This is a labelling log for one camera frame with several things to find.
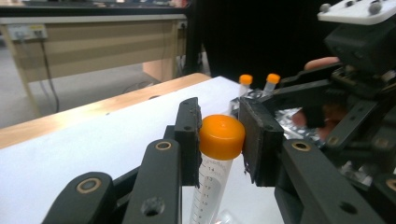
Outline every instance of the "black cable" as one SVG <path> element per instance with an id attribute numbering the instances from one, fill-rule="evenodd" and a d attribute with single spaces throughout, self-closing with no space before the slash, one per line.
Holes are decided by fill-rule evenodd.
<path id="1" fill-rule="evenodd" d="M 40 38 L 40 46 L 43 49 L 43 55 L 44 55 L 44 65 L 46 66 L 46 71 L 47 71 L 47 78 L 49 81 L 49 87 L 52 91 L 53 97 L 55 98 L 55 113 L 59 112 L 60 109 L 60 103 L 59 103 L 59 97 L 58 94 L 56 93 L 55 87 L 53 86 L 53 82 L 52 82 L 52 75 L 50 73 L 50 67 L 49 67 L 49 62 L 47 59 L 47 53 L 46 53 L 46 49 L 44 47 L 44 41 L 43 39 Z"/>

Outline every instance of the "power outlet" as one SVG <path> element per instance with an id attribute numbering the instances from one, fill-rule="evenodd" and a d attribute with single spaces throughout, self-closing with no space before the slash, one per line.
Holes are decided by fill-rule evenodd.
<path id="1" fill-rule="evenodd" d="M 187 21 L 178 21 L 177 23 L 177 29 L 182 30 L 182 29 L 187 29 Z"/>
<path id="2" fill-rule="evenodd" d="M 7 28 L 12 40 L 48 38 L 44 24 L 10 24 Z"/>

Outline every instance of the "floor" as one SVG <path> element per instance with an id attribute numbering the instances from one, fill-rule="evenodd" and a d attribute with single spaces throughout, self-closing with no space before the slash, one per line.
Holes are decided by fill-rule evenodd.
<path id="1" fill-rule="evenodd" d="M 203 62 L 202 73 L 208 74 L 205 55 Z M 0 68 L 0 129 L 35 119 L 32 105 L 2 36 L 0 36 Z M 143 72 L 142 64 L 53 79 L 60 111 L 157 83 L 158 80 Z M 53 114 L 56 101 L 48 81 L 34 82 L 30 87 L 41 114 Z"/>

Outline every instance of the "beige desk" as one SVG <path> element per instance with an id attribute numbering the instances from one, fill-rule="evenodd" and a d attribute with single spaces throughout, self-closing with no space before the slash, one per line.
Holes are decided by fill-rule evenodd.
<path id="1" fill-rule="evenodd" d="M 47 79 L 44 54 L 53 78 L 143 63 L 160 81 L 175 78 L 177 22 L 184 15 L 0 18 L 0 31 L 17 66 L 23 86 L 39 115 L 29 83 Z M 45 24 L 45 52 L 38 40 L 11 40 L 10 24 Z"/>
<path id="2" fill-rule="evenodd" d="M 209 79 L 210 77 L 204 74 L 179 77 L 139 91 L 132 91 L 93 104 L 0 129 L 0 148 L 9 147 L 47 133 L 53 133 L 126 106 L 147 101 L 152 96 L 164 95 Z"/>

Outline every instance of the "wooden table edge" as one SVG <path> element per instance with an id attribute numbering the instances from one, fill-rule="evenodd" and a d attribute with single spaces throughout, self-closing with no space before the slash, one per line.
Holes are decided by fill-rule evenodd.
<path id="1" fill-rule="evenodd" d="M 210 77 L 208 75 L 195 73 L 142 90 L 131 91 L 92 104 L 83 105 L 64 112 L 0 129 L 0 149 L 48 133 L 60 131 L 89 119 L 94 119 L 127 106 L 147 101 L 150 97 L 165 95 L 172 91 L 178 91 L 209 79 Z"/>

